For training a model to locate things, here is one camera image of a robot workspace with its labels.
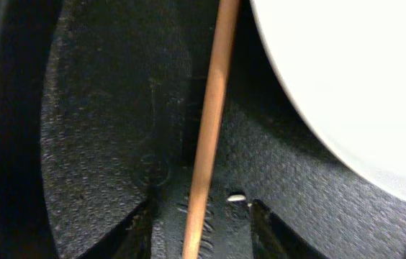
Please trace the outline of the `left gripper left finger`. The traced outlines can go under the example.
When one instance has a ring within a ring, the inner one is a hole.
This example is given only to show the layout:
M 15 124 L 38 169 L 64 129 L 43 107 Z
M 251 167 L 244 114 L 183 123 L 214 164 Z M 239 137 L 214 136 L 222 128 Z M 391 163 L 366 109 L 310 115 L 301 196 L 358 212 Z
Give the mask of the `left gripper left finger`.
M 79 259 L 150 259 L 152 205 L 144 201 Z

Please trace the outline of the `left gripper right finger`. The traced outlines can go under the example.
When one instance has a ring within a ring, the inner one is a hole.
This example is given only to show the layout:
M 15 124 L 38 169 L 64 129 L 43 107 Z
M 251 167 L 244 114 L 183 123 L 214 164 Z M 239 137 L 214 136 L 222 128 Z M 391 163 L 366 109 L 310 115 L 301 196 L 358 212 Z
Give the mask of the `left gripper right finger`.
M 326 259 L 262 201 L 253 200 L 249 210 L 254 259 Z

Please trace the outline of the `grey round plate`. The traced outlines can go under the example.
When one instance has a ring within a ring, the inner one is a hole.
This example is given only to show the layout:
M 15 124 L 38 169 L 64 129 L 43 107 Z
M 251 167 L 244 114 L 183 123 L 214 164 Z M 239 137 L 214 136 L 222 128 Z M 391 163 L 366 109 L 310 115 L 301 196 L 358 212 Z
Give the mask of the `grey round plate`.
M 272 68 L 339 160 L 406 201 L 406 0 L 253 1 Z

